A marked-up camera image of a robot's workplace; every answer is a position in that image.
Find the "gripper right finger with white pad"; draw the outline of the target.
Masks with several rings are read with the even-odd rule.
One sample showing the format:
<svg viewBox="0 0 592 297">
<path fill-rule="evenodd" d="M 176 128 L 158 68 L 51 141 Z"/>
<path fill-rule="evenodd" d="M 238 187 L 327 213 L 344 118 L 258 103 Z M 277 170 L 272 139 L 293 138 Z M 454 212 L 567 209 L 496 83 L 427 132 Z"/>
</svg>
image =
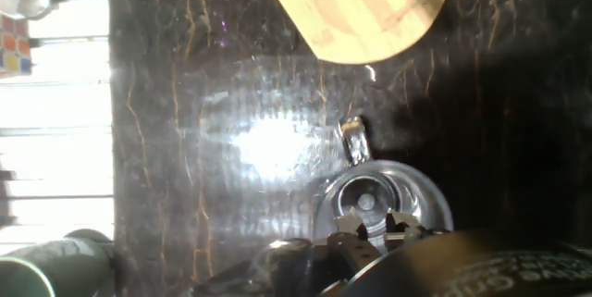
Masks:
<svg viewBox="0 0 592 297">
<path fill-rule="evenodd" d="M 448 234 L 447 229 L 428 229 L 416 217 L 406 213 L 386 215 L 386 241 L 419 241 L 421 239 Z"/>
</svg>

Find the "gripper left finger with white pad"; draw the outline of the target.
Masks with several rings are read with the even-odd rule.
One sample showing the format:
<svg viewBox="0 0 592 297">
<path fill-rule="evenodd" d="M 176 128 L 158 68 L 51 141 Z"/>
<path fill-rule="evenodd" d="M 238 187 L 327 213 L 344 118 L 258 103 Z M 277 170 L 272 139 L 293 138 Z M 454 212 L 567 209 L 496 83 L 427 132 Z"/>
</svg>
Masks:
<svg viewBox="0 0 592 297">
<path fill-rule="evenodd" d="M 330 257 L 346 267 L 366 267 L 381 255 L 354 209 L 336 219 L 337 231 L 327 237 Z"/>
</svg>

